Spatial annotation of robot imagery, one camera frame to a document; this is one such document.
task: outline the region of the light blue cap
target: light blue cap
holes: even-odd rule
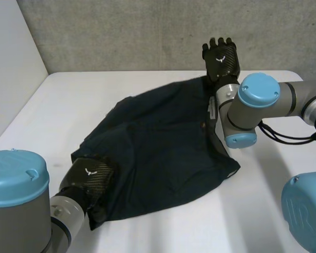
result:
[[[227,147],[231,149],[243,149],[250,147],[256,143],[256,140],[257,137],[255,133],[238,133],[225,138]]]
[[[296,241],[316,252],[316,172],[293,177],[282,190],[282,212]]]
[[[267,108],[280,97],[279,83],[264,73],[248,75],[238,90],[239,99],[252,108]]]
[[[0,207],[13,207],[36,199],[49,184],[45,160],[23,150],[0,151]]]

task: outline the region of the white sticker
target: white sticker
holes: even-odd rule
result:
[[[215,120],[215,97],[214,96],[210,97],[208,112],[210,113],[210,120]]]

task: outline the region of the gray robot arm segment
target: gray robot arm segment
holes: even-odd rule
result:
[[[228,147],[256,143],[255,127],[265,118],[300,116],[316,128],[316,80],[277,83],[262,73],[252,75],[241,85],[228,84],[216,92]]]

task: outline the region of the robotic hand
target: robotic hand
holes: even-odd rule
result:
[[[254,145],[257,126],[268,137],[283,144],[316,140],[316,133],[308,138],[287,137],[262,122],[264,118],[300,116],[316,129],[316,80],[278,83],[271,76],[254,73],[239,85],[235,79],[240,69],[235,44],[230,39],[227,44],[223,41],[220,38],[216,46],[212,39],[209,50],[203,46],[203,58],[216,92],[226,145],[232,149]],[[288,143],[279,137],[304,141]],[[294,238],[303,248],[316,253],[316,172],[293,177],[284,186],[281,201],[283,216]]]

